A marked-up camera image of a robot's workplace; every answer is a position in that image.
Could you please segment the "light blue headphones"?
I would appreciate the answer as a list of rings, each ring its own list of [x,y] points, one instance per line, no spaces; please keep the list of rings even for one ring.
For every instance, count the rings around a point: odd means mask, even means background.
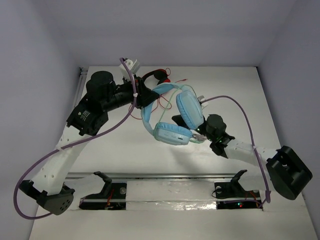
[[[180,90],[175,97],[179,115],[175,115],[175,124],[163,122],[161,119],[155,127],[150,124],[153,104],[141,109],[140,115],[145,129],[155,140],[173,146],[188,145],[193,138],[193,130],[196,130],[205,121],[203,108],[193,88],[179,83],[161,83],[152,91],[159,96],[176,89]]]

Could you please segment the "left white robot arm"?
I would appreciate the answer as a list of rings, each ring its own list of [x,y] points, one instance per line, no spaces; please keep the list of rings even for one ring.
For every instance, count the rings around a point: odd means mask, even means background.
[[[85,86],[87,92],[68,117],[55,150],[37,161],[37,164],[45,164],[32,179],[26,180],[24,174],[18,181],[13,203],[20,216],[28,219],[18,207],[18,191],[36,200],[48,216],[61,215],[71,206],[75,189],[65,184],[65,178],[73,164],[89,141],[114,131],[130,116],[128,112],[120,122],[100,132],[109,120],[110,111],[128,104],[136,108],[145,107],[160,97],[145,85],[151,75],[152,71],[142,77],[125,73],[122,84],[116,84],[108,71],[97,71],[91,75]]]

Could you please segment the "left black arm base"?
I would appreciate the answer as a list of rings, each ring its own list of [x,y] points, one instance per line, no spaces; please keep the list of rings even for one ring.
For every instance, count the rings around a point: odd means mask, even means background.
[[[113,182],[110,177],[100,171],[93,173],[103,181],[98,193],[92,193],[80,199],[81,210],[126,210],[126,182]]]

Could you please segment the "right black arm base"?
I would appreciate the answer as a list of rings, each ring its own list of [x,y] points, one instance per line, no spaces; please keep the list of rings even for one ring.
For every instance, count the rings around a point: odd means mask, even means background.
[[[240,170],[230,181],[216,182],[211,196],[217,200],[218,210],[263,209],[259,190],[244,190],[239,180],[247,170]]]

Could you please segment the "red black headphones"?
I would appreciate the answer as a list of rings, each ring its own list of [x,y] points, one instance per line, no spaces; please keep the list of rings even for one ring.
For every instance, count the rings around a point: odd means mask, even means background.
[[[156,69],[156,70],[150,71],[142,77],[142,80],[145,82],[146,79],[151,76],[153,76],[156,80],[158,80],[157,85],[171,82],[171,80],[169,79],[169,75],[167,74],[167,71],[164,69]]]

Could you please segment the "white foam front board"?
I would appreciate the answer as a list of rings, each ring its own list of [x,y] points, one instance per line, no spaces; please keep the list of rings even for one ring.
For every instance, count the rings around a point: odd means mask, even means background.
[[[304,199],[258,209],[69,210],[36,220],[32,240],[315,240]]]

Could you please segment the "aluminium left side rail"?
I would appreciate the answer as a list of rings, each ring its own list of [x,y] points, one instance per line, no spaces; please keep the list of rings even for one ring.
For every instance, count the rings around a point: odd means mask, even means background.
[[[82,92],[84,90],[84,85],[86,82],[87,74],[88,74],[88,67],[80,67],[79,68],[79,79],[77,83],[77,88],[75,91],[75,97],[73,100],[72,108],[74,109],[82,98]]]

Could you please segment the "aluminium rail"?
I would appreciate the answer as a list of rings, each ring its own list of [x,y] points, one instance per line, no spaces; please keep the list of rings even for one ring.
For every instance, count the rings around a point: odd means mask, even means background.
[[[106,176],[112,179],[231,179],[235,173],[225,174],[173,174],[173,173],[105,173]]]
[[[88,67],[80,67],[79,68],[79,79],[77,83],[77,88],[75,91],[75,97],[73,100],[72,108],[74,109],[82,98],[82,92],[84,90],[84,85],[86,82],[87,74],[88,74]]]

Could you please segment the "aluminium front rail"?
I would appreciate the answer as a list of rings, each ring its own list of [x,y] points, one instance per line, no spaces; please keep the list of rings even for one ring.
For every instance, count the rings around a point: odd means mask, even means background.
[[[173,174],[173,173],[105,173],[106,176],[112,179],[231,179],[235,173],[225,174]]]

